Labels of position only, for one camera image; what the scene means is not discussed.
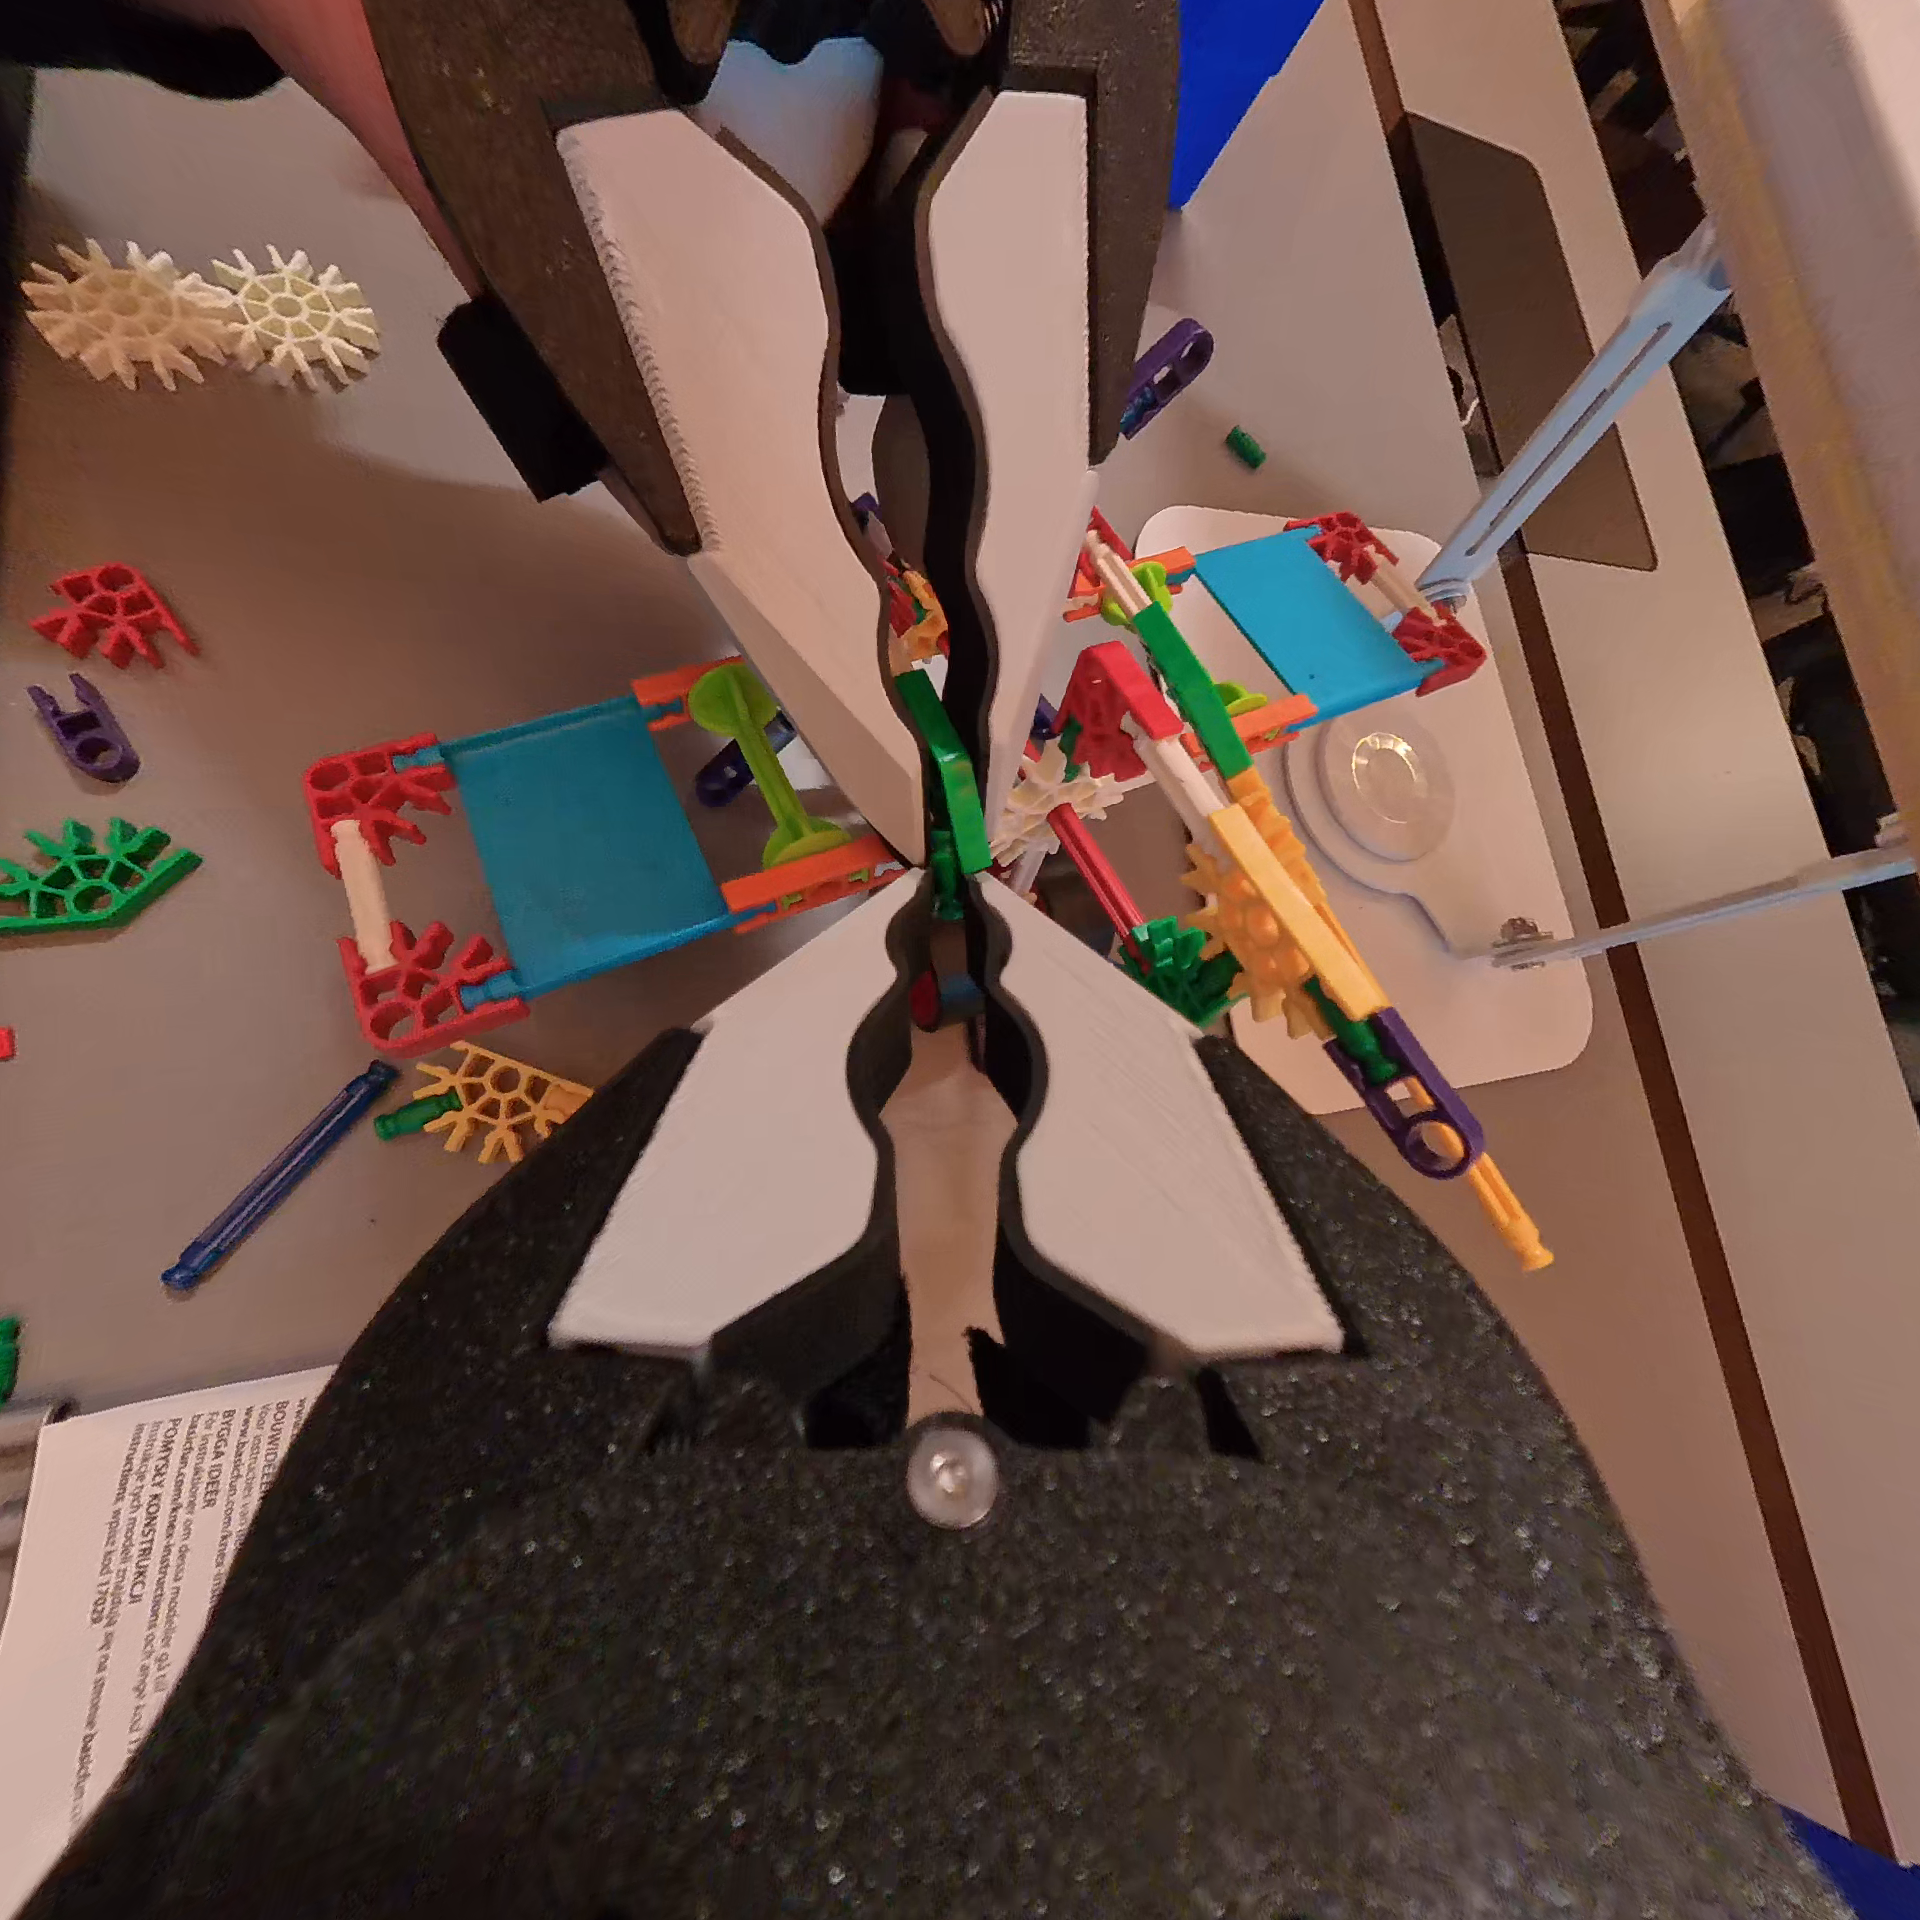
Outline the person's left forearm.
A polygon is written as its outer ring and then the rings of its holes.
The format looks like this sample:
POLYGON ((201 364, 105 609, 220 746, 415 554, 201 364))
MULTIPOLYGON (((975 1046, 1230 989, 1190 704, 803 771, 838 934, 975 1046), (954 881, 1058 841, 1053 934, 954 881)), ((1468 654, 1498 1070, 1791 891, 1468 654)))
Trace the person's left forearm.
POLYGON ((34 70, 127 73, 208 101, 243 101, 284 79, 245 29, 147 3, 3 3, 3 59, 34 70))

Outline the green fan connector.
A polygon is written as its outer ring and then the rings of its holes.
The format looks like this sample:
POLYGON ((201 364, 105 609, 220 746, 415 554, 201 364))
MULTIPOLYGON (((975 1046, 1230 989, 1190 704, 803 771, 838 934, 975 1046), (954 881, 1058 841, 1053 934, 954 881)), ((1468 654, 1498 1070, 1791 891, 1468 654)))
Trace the green fan connector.
POLYGON ((994 861, 975 761, 963 736, 924 667, 907 667, 894 677, 901 704, 917 730, 934 764, 940 786, 937 814, 954 840, 958 869, 963 873, 987 871, 994 861))
POLYGON ((3 937, 124 929, 203 866, 168 830, 127 816, 104 830, 67 819, 25 840, 33 861, 3 859, 3 937))

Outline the purple clip connector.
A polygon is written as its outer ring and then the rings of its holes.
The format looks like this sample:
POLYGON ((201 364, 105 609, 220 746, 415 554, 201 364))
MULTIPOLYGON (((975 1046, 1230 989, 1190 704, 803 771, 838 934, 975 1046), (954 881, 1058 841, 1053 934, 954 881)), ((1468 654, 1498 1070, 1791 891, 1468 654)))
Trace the purple clip connector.
POLYGON ((28 686, 25 696, 63 760, 84 777, 124 786, 141 771, 141 754, 121 727, 104 690, 84 674, 68 677, 74 701, 63 709, 45 686, 28 686))

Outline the colourful toy rod airplane model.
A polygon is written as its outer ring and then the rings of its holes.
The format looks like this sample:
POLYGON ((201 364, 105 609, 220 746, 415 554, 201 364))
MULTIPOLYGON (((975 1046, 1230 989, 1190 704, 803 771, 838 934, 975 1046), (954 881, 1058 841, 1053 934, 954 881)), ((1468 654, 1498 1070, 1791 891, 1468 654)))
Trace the colourful toy rod airplane model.
MULTIPOLYGON (((1428 1179, 1473 1179, 1495 1196, 1483 1129, 1358 957, 1308 869, 1267 841, 1280 830, 1251 767, 1251 746, 1220 687, 1168 611, 1161 563, 1128 563, 1098 529, 1080 569, 1098 574, 1098 599, 1140 636, 1165 677, 1153 683, 1135 650, 1103 640, 1080 650, 1060 704, 1064 734, 1028 757, 1015 796, 1041 804, 1041 830, 1077 846, 1135 980, 1171 1010, 1213 1023, 1237 996, 1284 996, 1288 1016, 1317 1034, 1398 1153, 1428 1179), (1058 781, 1043 771, 1064 760, 1058 781), (1200 849, 1190 884, 1218 899, 1194 924, 1135 911, 1080 827, 1080 801, 1060 779, 1153 777, 1184 793, 1200 849)), ((350 891, 354 934, 341 941, 360 1027, 394 1056, 527 1016, 527 1001, 621 970, 714 931, 745 931, 871 894, 914 856, 887 833, 814 821, 795 800, 765 723, 778 699, 744 660, 637 683, 621 699, 570 709, 537 723, 415 739, 328 757, 307 774, 321 859, 350 891), (778 827, 765 866, 718 880, 657 749, 681 723, 733 734, 753 764, 778 781, 778 827), (403 810, 441 810, 467 796, 503 946, 458 946, 445 924, 408 931, 383 907, 394 840, 418 837, 403 810)))

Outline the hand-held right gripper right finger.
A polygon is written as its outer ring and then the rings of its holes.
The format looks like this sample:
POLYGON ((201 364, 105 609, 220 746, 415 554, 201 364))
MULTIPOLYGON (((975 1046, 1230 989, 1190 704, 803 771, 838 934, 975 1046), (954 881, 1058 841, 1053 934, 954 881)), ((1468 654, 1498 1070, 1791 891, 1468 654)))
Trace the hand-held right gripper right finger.
POLYGON ((1017 1110, 1010 1247, 1184 1356, 1337 1353, 1344 1326, 1198 1050, 1198 1027, 994 876, 994 1067, 1017 1110))

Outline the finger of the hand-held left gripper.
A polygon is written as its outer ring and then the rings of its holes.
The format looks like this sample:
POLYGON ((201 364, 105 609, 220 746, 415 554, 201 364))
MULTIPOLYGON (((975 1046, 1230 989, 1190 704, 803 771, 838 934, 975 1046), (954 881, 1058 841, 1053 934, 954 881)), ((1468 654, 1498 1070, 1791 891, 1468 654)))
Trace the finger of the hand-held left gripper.
POLYGON ((580 119, 557 150, 694 513, 694 580, 841 791, 927 861, 924 749, 841 490, 813 209, 681 107, 580 119))
POLYGON ((1098 481, 1087 101, 1027 87, 978 97, 933 154, 911 211, 927 566, 948 616, 945 701, 998 827, 1098 481))

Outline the person's left hand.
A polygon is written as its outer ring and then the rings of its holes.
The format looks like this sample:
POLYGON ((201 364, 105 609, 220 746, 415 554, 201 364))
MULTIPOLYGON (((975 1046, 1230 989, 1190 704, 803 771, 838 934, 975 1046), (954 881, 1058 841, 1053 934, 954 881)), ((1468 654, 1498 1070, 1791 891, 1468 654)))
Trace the person's left hand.
POLYGON ((478 271, 445 226, 413 141, 401 124, 393 87, 367 21, 363 3, 251 3, 248 30, 267 53, 335 114, 397 189, 420 229, 445 256, 460 289, 478 294, 478 271))

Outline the yellow rod with yellow connector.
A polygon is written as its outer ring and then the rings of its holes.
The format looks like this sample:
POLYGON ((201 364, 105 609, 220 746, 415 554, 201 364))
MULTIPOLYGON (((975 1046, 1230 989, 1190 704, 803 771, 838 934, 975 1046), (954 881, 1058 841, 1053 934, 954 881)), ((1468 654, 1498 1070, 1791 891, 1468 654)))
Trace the yellow rod with yellow connector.
POLYGON ((528 1144, 548 1139, 594 1093, 468 1039, 418 1059, 415 1070, 420 1086, 403 1106, 375 1117, 375 1133, 441 1139, 445 1153, 471 1151, 481 1166, 521 1161, 528 1144))

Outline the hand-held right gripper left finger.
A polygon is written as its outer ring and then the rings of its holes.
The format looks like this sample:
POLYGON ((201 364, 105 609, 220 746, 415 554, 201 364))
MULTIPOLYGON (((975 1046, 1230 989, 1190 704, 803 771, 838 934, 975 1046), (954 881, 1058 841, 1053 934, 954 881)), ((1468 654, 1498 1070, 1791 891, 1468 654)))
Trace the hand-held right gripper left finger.
POLYGON ((548 1321, 557 1344, 718 1353, 894 1221, 881 1110, 911 1064, 924 876, 727 996, 548 1321))

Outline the white snowflake connector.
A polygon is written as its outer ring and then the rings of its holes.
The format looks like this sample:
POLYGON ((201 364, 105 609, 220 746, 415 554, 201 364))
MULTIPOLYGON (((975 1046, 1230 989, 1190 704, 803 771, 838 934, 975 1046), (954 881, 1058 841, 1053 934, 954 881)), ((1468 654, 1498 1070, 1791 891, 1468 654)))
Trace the white snowflake connector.
POLYGON ((147 373, 175 390, 181 376, 201 381, 203 364, 227 361, 238 331, 228 296, 181 274, 167 250, 128 243, 114 259, 94 236, 57 250, 60 267, 34 261, 21 294, 25 319, 63 359, 128 390, 147 373))
POLYGON ((304 249, 245 250, 211 261, 227 299, 227 350, 240 370, 284 387, 343 390, 380 354, 377 316, 338 264, 317 267, 304 249))

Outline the dark blue rod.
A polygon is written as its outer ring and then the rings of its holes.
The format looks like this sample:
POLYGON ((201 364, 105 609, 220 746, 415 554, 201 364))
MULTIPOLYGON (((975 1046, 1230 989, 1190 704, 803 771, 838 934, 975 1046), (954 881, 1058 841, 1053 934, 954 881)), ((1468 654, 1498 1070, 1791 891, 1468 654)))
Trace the dark blue rod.
POLYGON ((243 1246, 285 1196, 347 1139, 394 1087, 401 1070, 388 1061, 370 1061, 290 1139, 245 1189, 190 1240, 184 1254, 161 1274, 161 1286, 185 1294, 243 1246))

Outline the white instruction booklet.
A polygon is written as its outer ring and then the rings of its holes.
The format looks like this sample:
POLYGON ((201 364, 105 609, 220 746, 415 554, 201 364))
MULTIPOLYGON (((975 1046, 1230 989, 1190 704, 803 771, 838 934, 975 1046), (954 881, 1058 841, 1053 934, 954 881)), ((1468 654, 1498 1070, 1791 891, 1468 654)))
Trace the white instruction booklet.
POLYGON ((45 1433, 3 1623, 5 1714, 97 1769, 141 1743, 328 1379, 197 1389, 45 1433))

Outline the red fan connector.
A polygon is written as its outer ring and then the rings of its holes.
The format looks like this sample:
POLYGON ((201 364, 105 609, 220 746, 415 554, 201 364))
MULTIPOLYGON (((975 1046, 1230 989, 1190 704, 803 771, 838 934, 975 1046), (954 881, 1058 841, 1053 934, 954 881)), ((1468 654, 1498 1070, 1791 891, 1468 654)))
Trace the red fan connector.
POLYGON ((57 606, 34 616, 33 631, 74 660, 100 654, 114 667, 134 660, 164 666, 164 640, 171 640, 190 656, 201 654, 177 611, 131 563, 74 569, 57 577, 51 590, 57 606))

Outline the blue bin with square tag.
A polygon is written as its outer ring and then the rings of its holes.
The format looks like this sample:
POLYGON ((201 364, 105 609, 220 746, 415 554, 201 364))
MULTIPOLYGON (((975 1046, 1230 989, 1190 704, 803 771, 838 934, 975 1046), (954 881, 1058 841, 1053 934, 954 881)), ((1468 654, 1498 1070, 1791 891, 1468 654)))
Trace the blue bin with square tag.
POLYGON ((1181 111, 1168 206, 1194 194, 1321 3, 1181 3, 1181 111))

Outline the blue plastic bin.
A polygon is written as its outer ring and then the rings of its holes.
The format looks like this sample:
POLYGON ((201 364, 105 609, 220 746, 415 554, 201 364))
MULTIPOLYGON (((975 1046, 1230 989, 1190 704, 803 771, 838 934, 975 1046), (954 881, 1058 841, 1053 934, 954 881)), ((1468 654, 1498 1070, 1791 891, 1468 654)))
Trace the blue plastic bin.
POLYGON ((1781 1806, 1788 1831, 1858 1916, 1917 1916, 1917 1864, 1895 1863, 1807 1810, 1781 1806))

